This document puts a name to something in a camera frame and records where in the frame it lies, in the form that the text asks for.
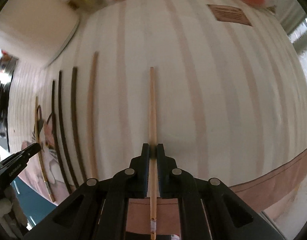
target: black object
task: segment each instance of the black object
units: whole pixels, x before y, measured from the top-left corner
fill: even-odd
[[[210,240],[210,233],[213,240],[283,239],[220,180],[195,179],[165,156],[162,144],[155,150],[160,195],[178,198],[183,240]],[[149,151],[149,145],[143,144],[141,156],[111,179],[88,179],[24,240],[126,239],[128,199],[147,194]]]
[[[4,190],[24,170],[29,159],[40,150],[40,144],[34,143],[0,162],[0,198],[4,197]]]

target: white container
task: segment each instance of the white container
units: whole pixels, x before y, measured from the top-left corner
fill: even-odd
[[[73,36],[79,17],[61,0],[8,0],[0,12],[0,48],[49,65]]]

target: screw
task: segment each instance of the screw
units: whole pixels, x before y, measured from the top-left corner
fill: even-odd
[[[181,173],[182,173],[181,169],[178,169],[178,168],[177,168],[177,169],[173,169],[173,170],[172,170],[172,174],[173,174],[173,175],[180,175]]]
[[[94,185],[96,185],[97,184],[97,180],[96,179],[88,179],[87,180],[87,185],[88,186],[94,186]]]
[[[220,180],[217,178],[212,178],[209,180],[211,185],[218,186],[220,184]]]
[[[132,169],[132,168],[128,168],[128,169],[125,169],[125,173],[126,173],[127,175],[132,175],[132,174],[135,173],[135,170]]]

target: triangular cutout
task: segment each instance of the triangular cutout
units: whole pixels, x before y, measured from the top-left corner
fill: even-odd
[[[66,228],[71,228],[81,206],[83,198],[83,195],[77,197],[69,206],[66,207],[65,210],[55,216],[54,222]]]
[[[229,195],[223,195],[224,202],[236,228],[240,228],[253,221],[253,217]]]

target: silver rivet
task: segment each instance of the silver rivet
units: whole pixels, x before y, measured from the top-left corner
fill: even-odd
[[[132,168],[128,168],[128,169],[125,169],[125,173],[126,173],[127,175],[132,175],[132,174],[135,173],[135,170],[132,169]]]
[[[97,184],[97,180],[96,179],[88,179],[87,180],[87,185],[88,186],[94,186]]]
[[[181,174],[181,169],[178,169],[178,168],[177,169],[173,169],[172,170],[172,174],[173,175],[180,175]]]
[[[210,181],[211,185],[218,186],[220,184],[220,180],[217,178],[212,178]]]

